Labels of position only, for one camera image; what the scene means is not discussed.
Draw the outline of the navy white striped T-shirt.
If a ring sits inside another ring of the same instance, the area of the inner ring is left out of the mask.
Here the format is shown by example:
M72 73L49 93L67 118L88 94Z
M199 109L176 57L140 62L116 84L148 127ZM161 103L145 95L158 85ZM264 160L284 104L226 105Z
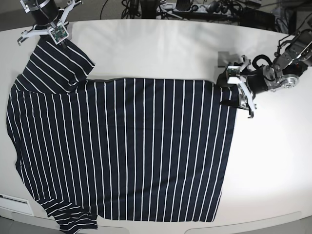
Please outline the navy white striped T-shirt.
M97 217L213 222L234 134L236 87L205 80L91 80L72 42L41 39L8 99L16 170L66 234Z

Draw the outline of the black equipment box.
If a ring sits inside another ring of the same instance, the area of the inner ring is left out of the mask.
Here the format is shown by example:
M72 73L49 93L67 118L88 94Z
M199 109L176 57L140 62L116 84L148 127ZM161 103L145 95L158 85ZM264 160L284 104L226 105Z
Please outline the black equipment box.
M258 29L273 29L275 15L245 7L240 16L239 25Z

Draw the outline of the white power strip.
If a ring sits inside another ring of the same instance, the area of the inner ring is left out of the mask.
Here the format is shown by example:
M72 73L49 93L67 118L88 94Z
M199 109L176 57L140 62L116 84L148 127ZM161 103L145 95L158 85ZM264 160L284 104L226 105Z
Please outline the white power strip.
M228 4L220 1L213 1L209 4L192 3L186 10L178 10L176 3L161 3L159 11L173 13L173 14L213 14L220 16L231 15L230 7Z

